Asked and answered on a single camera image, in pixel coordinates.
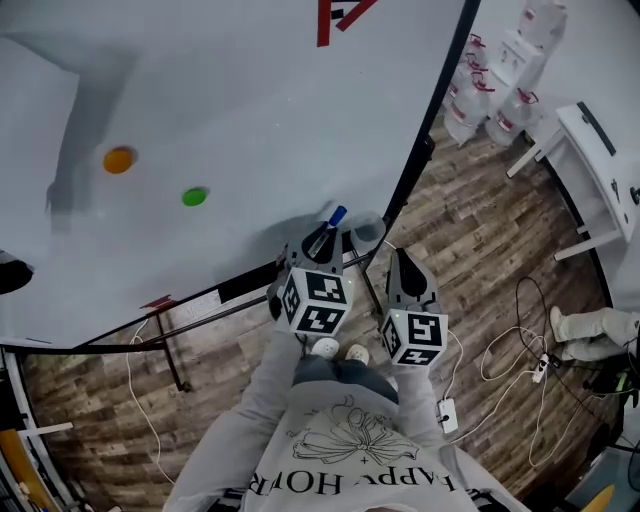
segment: green dot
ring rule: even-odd
[[[208,190],[204,187],[190,188],[182,194],[182,204],[185,206],[198,206],[207,199]]]

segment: blue marker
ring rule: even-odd
[[[315,242],[313,242],[313,245],[309,248],[309,257],[313,259],[318,255],[324,243],[329,239],[333,230],[337,229],[338,224],[340,224],[340,221],[344,219],[344,216],[346,214],[347,209],[344,206],[338,206],[336,208],[336,211],[333,212],[333,215],[329,219],[329,222],[325,221],[325,223],[323,224],[323,231],[322,233],[320,233],[320,236],[316,239]]]

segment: yellow object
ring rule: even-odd
[[[581,512],[604,512],[609,506],[611,498],[613,498],[613,491],[615,491],[615,489],[616,486],[613,484],[605,487]]]
[[[2,450],[2,454],[16,481],[20,482],[20,484],[24,483],[29,489],[29,500],[40,509],[46,508],[50,512],[58,512],[60,509],[51,500],[49,493],[42,485],[42,481],[31,465],[31,461],[24,451],[20,437],[15,430],[0,432],[0,450]]]
[[[135,160],[135,154],[131,148],[115,148],[104,155],[102,165],[104,170],[111,174],[127,172]]]

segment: gray sweatshirt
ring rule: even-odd
[[[300,355],[295,337],[274,332],[240,403],[211,425],[165,511],[527,510],[444,443],[427,369],[394,368],[397,406],[359,385],[291,387]]]

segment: wooden floor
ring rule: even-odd
[[[432,136],[438,148],[434,161],[389,240],[408,248],[434,271],[450,328],[464,345],[451,392],[457,402],[460,435],[493,409],[520,371],[534,364],[533,356],[525,354],[508,377],[493,382],[480,377],[486,347],[516,323],[514,290],[519,278],[535,278],[547,304],[558,304],[568,312],[604,303],[589,256],[562,264],[552,258],[559,248],[578,241],[578,236],[549,174],[530,166],[515,179],[506,178],[506,169],[525,151],[522,143],[504,151],[483,135],[458,149],[441,126]],[[380,297],[388,257],[385,246],[369,270]],[[351,272],[357,276],[355,269]],[[219,307],[212,294],[163,315],[162,321],[165,329],[171,328]],[[522,285],[520,307],[523,325],[541,333],[544,312],[531,283]],[[354,311],[340,340],[366,344],[372,364],[387,372],[372,310],[364,286],[358,286]],[[210,423],[238,401],[260,361],[269,324],[263,304],[172,340],[179,371],[193,386],[190,393],[176,390],[162,353],[131,355],[133,387],[160,434],[162,465],[171,477],[178,476]],[[128,343],[133,331],[126,329],[109,342]],[[157,326],[150,322],[141,335],[156,333]],[[553,350],[552,334],[547,333],[547,338]],[[522,348],[517,333],[505,336],[487,356],[488,374],[506,370]],[[450,339],[432,372],[438,395],[451,378],[458,354],[457,344]],[[573,393],[581,399],[588,396],[582,383],[591,376],[589,370],[563,369],[559,374]],[[49,435],[47,440],[61,470],[84,488],[96,509],[120,505],[127,512],[160,510],[171,484],[154,465],[156,441],[129,394],[124,355],[30,356],[25,376],[41,425],[74,423],[75,429]],[[541,386],[523,377],[496,415],[460,444],[520,497],[548,479],[565,486],[575,483],[600,419],[611,422],[617,410],[615,397],[587,400],[600,419],[581,409],[554,456],[533,468],[528,461],[529,444],[541,391]],[[534,462],[560,439],[576,407],[575,398],[550,377]]]

